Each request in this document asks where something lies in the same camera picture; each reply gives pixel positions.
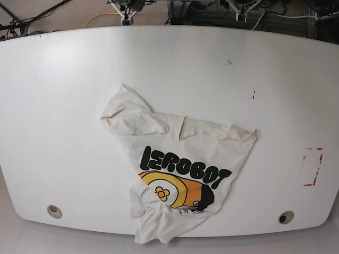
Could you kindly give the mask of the white T-shirt with LeRobot print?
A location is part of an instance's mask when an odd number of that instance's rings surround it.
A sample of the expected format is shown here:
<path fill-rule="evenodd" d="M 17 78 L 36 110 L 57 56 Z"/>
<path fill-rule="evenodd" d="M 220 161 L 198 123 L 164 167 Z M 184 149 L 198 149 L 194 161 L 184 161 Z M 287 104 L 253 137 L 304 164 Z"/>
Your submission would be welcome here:
<path fill-rule="evenodd" d="M 155 112 L 127 85 L 101 123 L 140 178 L 130 189 L 138 244 L 168 243 L 217 214 L 257 140 L 255 129 Z"/>

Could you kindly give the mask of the red tape rectangle marker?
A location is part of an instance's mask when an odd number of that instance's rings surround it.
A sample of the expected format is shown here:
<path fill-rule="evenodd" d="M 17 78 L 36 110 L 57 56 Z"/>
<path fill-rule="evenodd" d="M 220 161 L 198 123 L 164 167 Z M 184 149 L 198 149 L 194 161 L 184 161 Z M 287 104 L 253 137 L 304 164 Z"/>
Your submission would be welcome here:
<path fill-rule="evenodd" d="M 314 186 L 323 159 L 323 148 L 307 148 L 300 167 L 300 183 L 302 186 Z"/>

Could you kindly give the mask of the white power strip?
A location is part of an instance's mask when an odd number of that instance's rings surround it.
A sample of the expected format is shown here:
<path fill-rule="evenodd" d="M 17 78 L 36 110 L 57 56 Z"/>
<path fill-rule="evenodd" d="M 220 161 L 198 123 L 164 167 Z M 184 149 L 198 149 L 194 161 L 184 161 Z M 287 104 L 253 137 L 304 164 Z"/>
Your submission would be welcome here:
<path fill-rule="evenodd" d="M 338 4 L 328 7 L 321 7 L 315 15 L 315 18 L 318 21 L 324 21 L 336 17 L 338 17 Z"/>

